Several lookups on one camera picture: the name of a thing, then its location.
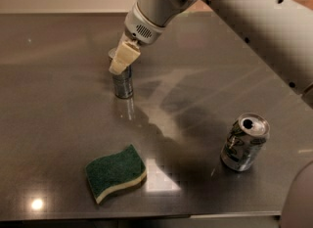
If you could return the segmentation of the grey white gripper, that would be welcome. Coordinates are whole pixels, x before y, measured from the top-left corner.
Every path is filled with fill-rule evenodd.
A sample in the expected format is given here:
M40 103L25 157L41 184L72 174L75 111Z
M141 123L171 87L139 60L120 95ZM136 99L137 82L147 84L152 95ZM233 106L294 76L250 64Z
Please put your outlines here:
M122 33L109 72L121 75L141 55L137 40L141 45L151 45L163 34L164 27L151 23L135 4L125 18L125 33Z

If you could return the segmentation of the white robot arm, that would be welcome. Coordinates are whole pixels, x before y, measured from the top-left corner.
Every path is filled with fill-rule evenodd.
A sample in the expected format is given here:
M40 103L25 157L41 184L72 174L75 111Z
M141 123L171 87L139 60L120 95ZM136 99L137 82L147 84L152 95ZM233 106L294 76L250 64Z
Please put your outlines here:
M122 74L170 21L198 0L137 0L110 72ZM313 13L292 0L201 0L280 76L307 106L313 104Z

